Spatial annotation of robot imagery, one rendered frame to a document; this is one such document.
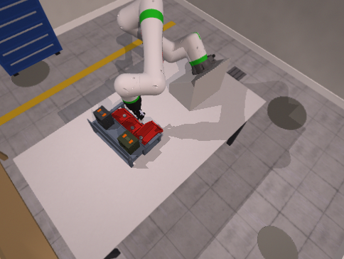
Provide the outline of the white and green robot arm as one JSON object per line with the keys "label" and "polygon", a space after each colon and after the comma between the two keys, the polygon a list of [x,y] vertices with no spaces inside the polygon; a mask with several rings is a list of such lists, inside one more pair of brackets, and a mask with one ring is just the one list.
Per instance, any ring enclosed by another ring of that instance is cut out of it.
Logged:
{"label": "white and green robot arm", "polygon": [[160,95],[165,90],[163,59],[175,63],[187,58],[193,75],[216,63],[215,54],[207,56],[197,32],[173,42],[163,37],[162,0],[136,0],[119,11],[117,23],[121,30],[143,41],[144,48],[144,72],[123,73],[114,81],[115,91],[129,109],[140,106],[141,95]]}

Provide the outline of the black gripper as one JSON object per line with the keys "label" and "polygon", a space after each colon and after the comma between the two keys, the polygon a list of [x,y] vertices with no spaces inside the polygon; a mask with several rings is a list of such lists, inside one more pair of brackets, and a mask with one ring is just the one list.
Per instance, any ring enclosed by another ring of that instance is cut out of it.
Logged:
{"label": "black gripper", "polygon": [[130,109],[130,110],[137,116],[137,119],[140,123],[142,123],[144,121],[143,118],[144,118],[145,112],[141,111],[141,104],[137,108]]}

